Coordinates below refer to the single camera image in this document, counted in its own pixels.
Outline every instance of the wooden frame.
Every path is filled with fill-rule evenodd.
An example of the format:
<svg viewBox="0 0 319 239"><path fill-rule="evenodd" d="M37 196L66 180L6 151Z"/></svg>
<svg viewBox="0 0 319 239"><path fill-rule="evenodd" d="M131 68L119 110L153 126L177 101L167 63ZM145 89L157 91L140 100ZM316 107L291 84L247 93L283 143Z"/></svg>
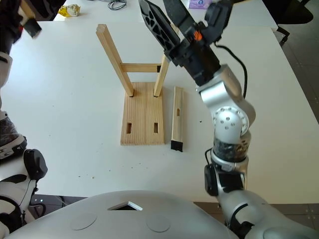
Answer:
<svg viewBox="0 0 319 239"><path fill-rule="evenodd" d="M164 144L162 86L169 61L164 55L160 64L123 63L107 26L99 24L96 34L126 92L121 145ZM131 83L127 72L159 75L155 83Z"/></svg>

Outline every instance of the black cable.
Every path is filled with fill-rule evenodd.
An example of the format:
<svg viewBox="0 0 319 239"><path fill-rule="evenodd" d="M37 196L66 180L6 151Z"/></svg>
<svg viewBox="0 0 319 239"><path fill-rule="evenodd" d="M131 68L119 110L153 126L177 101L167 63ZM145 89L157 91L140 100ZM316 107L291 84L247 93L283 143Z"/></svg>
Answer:
<svg viewBox="0 0 319 239"><path fill-rule="evenodd" d="M36 215L38 216L38 218L43 217L45 212L46 212L46 205L44 203L36 203L36 204L30 204L30 207L34 207L34 211L36 213ZM42 213L41 215L39 214L38 210L37 210L37 206L41 206L42 207Z"/></svg>
<svg viewBox="0 0 319 239"><path fill-rule="evenodd" d="M207 158L207 153L210 152L211 149L212 149L212 148L210 148L210 149L208 149L208 150L205 151L205 158L206 158L207 165L209 165L209 161L208 161L208 158Z"/></svg>
<svg viewBox="0 0 319 239"><path fill-rule="evenodd" d="M222 48L222 49L226 50L226 51L227 51L233 58L235 58L235 60L238 61L238 63L243 67L244 77L245 77L243 97L246 98L248 74L247 74L247 69L246 69L245 64L244 64L227 46L217 45L216 42L214 42L214 45L215 45L217 48Z"/></svg>
<svg viewBox="0 0 319 239"><path fill-rule="evenodd" d="M27 193L28 190L29 190L30 182L31 182L31 179L29 180L28 187L26 188L26 191L25 191L25 194L24 194L24 196L23 196L23 198L22 198L22 200L21 200L21 203L23 202L23 200L24 200L24 198L25 198L25 196L26 196L26 193Z"/></svg>
<svg viewBox="0 0 319 239"><path fill-rule="evenodd" d="M108 2L108 8L116 11L126 7L126 0L100 0Z"/></svg>
<svg viewBox="0 0 319 239"><path fill-rule="evenodd" d="M61 200L62 200L62 206L61 206L61 208L64 208L64 207L66 206L64 197L63 197L63 196L59 196L59 198L61 198Z"/></svg>

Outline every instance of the office chair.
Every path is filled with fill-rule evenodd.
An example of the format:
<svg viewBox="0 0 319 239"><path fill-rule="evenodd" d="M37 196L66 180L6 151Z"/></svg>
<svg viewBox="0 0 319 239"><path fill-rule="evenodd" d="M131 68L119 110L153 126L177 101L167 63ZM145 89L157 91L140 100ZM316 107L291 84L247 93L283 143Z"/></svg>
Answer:
<svg viewBox="0 0 319 239"><path fill-rule="evenodd" d="M310 0L263 0L266 8L273 17L276 24L305 24L310 22L314 16L305 7ZM285 35L280 44L283 45L290 33L278 26L278 32Z"/></svg>

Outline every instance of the wooden stick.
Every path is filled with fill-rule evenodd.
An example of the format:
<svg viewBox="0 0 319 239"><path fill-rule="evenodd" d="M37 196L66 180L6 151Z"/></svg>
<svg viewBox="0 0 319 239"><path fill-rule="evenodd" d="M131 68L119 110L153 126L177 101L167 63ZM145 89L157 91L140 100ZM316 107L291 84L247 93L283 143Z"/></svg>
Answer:
<svg viewBox="0 0 319 239"><path fill-rule="evenodd" d="M20 8L28 18L35 18L35 14L25 0L21 1Z"/></svg>
<svg viewBox="0 0 319 239"><path fill-rule="evenodd" d="M160 64L152 63L122 63L124 72L159 72Z"/></svg>
<svg viewBox="0 0 319 239"><path fill-rule="evenodd" d="M163 55L163 58L161 60L160 71L159 71L159 74L158 74L158 77L156 79L155 86L154 86L154 96L155 97L160 96L161 89L163 87L163 83L164 83L164 79L165 79L168 67L169 67L169 61L166 58L166 56Z"/></svg>
<svg viewBox="0 0 319 239"><path fill-rule="evenodd" d="M110 35L110 32L105 24L99 24L96 28L96 35L98 36L105 53L108 55L111 64L114 67L114 70L118 77L120 78L120 81L124 87L124 90L126 91L126 94L128 96L133 96L134 88L133 85L129 79L129 76L126 72L123 72L121 67L121 58L120 55L115 47L115 44L112 40L112 37Z"/></svg>
<svg viewBox="0 0 319 239"><path fill-rule="evenodd" d="M183 88L175 86L170 148L183 152L182 135Z"/></svg>

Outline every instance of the wooden board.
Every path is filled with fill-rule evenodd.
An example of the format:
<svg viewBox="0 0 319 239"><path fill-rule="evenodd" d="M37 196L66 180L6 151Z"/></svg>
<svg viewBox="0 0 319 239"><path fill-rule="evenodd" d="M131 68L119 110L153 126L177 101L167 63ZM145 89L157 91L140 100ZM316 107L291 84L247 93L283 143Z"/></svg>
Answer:
<svg viewBox="0 0 319 239"><path fill-rule="evenodd" d="M125 94L121 145L164 144L162 94L154 82L134 82L134 96Z"/></svg>

